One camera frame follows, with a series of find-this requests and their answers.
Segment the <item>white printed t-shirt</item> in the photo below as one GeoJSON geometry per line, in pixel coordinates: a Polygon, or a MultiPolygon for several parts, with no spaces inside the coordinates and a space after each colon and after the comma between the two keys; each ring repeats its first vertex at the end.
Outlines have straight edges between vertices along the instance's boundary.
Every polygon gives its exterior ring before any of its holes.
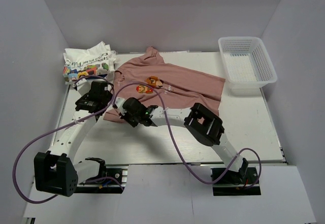
{"type": "Polygon", "coordinates": [[[100,42],[89,49],[66,48],[63,77],[66,84],[72,84],[83,76],[100,76],[112,81],[115,65],[118,63],[116,51],[110,45],[100,42]]]}

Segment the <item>pink printed t-shirt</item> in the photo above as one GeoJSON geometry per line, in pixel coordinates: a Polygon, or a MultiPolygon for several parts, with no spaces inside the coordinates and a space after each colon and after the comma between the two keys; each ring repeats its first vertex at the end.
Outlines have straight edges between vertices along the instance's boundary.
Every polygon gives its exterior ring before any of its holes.
{"type": "Polygon", "coordinates": [[[201,103],[215,114],[219,113],[224,83],[223,78],[166,63],[153,47],[122,64],[113,82],[120,98],[134,97],[146,107],[182,109],[201,103]]]}

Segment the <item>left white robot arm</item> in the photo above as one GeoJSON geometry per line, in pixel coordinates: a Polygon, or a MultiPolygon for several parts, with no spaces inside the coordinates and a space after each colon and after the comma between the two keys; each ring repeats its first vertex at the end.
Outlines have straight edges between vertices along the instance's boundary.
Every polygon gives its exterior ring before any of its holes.
{"type": "Polygon", "coordinates": [[[34,158],[35,184],[38,191],[70,197],[78,184],[87,180],[101,183],[107,178],[105,161],[88,157],[77,164],[75,155],[88,132],[105,112],[113,95],[105,81],[77,82],[81,98],[76,101],[72,126],[64,129],[57,142],[34,158]]]}

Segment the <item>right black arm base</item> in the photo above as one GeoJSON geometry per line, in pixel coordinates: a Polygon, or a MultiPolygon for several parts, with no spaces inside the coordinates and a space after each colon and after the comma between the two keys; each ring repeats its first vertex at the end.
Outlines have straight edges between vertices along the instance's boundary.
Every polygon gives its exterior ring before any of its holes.
{"type": "Polygon", "coordinates": [[[243,180],[237,178],[234,172],[228,171],[221,180],[212,185],[213,195],[215,197],[260,196],[259,181],[252,188],[248,188],[256,180],[257,170],[255,167],[247,169],[243,180]]]}

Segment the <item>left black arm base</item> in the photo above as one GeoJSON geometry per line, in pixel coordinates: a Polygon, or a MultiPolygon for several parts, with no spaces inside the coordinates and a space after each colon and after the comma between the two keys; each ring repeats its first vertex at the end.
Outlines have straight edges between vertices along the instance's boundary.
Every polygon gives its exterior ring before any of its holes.
{"type": "Polygon", "coordinates": [[[126,187],[128,166],[107,166],[103,177],[78,184],[76,194],[121,194],[126,187]]]}

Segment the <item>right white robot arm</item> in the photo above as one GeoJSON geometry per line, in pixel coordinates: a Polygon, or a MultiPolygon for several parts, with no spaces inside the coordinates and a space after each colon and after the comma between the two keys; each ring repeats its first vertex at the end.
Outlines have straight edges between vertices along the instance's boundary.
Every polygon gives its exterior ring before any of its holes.
{"type": "Polygon", "coordinates": [[[132,127],[171,125],[186,128],[202,145],[211,147],[228,167],[223,177],[231,184],[241,184],[248,176],[248,161],[228,141],[222,120],[200,103],[190,108],[167,109],[157,105],[144,106],[138,99],[118,97],[113,108],[132,127]]]}

